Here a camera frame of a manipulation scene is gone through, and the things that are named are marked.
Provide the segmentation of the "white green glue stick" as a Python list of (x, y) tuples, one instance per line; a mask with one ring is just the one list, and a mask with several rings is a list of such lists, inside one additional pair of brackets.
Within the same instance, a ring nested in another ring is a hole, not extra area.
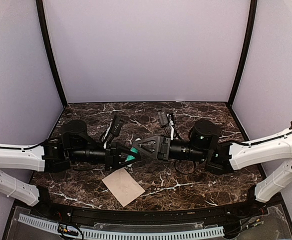
[(140, 159), (139, 152), (138, 152), (138, 150), (133, 146), (133, 144), (131, 144), (130, 152), (131, 152), (132, 154), (129, 154), (129, 155), (126, 157), (126, 159), (125, 159), (126, 162), (131, 162), (131, 161), (139, 160), (139, 159)]

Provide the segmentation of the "beige paper envelope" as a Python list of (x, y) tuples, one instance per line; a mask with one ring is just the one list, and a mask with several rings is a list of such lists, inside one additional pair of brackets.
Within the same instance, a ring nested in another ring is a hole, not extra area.
[(123, 207), (145, 193), (145, 189), (124, 168), (106, 176), (102, 182)]

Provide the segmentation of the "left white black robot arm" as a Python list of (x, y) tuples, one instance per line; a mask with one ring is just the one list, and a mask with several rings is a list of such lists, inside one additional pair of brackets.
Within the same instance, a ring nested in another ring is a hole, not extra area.
[(0, 144), (0, 193), (28, 206), (36, 206), (46, 218), (56, 214), (48, 189), (22, 182), (3, 169), (59, 173), (72, 163), (103, 164), (105, 170), (117, 170), (140, 159), (140, 154), (125, 145), (112, 142), (103, 146), (88, 135), (82, 120), (71, 120), (61, 127), (61, 135), (36, 145)]

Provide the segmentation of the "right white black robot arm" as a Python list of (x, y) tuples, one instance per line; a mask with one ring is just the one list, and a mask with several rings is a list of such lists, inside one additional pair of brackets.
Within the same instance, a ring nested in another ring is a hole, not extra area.
[(265, 180), (249, 190), (249, 199), (241, 205), (241, 213), (251, 217), (275, 194), (292, 182), (292, 121), (289, 128), (252, 141), (219, 142), (221, 129), (206, 119), (197, 120), (188, 140), (154, 135), (135, 140), (133, 147), (154, 160), (168, 159), (204, 163), (205, 170), (215, 175), (229, 174), (251, 165), (283, 160)]

